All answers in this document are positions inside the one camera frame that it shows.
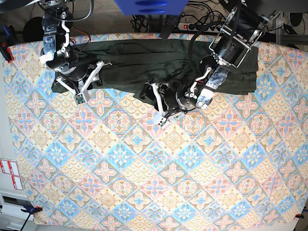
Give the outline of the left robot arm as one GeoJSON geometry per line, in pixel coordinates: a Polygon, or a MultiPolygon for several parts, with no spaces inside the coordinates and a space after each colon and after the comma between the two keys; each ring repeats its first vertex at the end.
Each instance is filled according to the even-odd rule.
{"type": "Polygon", "coordinates": [[[224,22],[204,25],[188,46],[188,63],[194,72],[190,81],[172,79],[168,82],[153,79],[145,83],[140,98],[153,101],[163,119],[179,116],[196,108],[206,109],[216,89],[226,80],[230,67],[239,67],[257,40],[264,34],[266,22],[238,1],[224,22]],[[216,38],[209,45],[211,54],[204,57],[196,70],[193,64],[193,43],[211,26],[220,26],[216,38]]]}

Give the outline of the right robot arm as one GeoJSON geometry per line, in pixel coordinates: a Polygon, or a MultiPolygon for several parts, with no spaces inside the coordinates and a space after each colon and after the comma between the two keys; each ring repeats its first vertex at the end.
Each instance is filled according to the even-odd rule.
{"type": "Polygon", "coordinates": [[[90,17],[94,2],[90,1],[88,13],[80,18],[73,17],[73,12],[69,11],[67,3],[66,0],[38,2],[38,6],[44,11],[43,48],[40,61],[47,69],[55,72],[52,92],[64,93],[72,90],[74,94],[79,94],[86,83],[89,83],[87,90],[97,89],[103,84],[99,73],[90,77],[98,67],[98,56],[87,51],[91,43],[89,33],[83,32],[88,37],[88,41],[81,48],[70,37],[70,31],[74,28],[73,23],[90,17]]]}

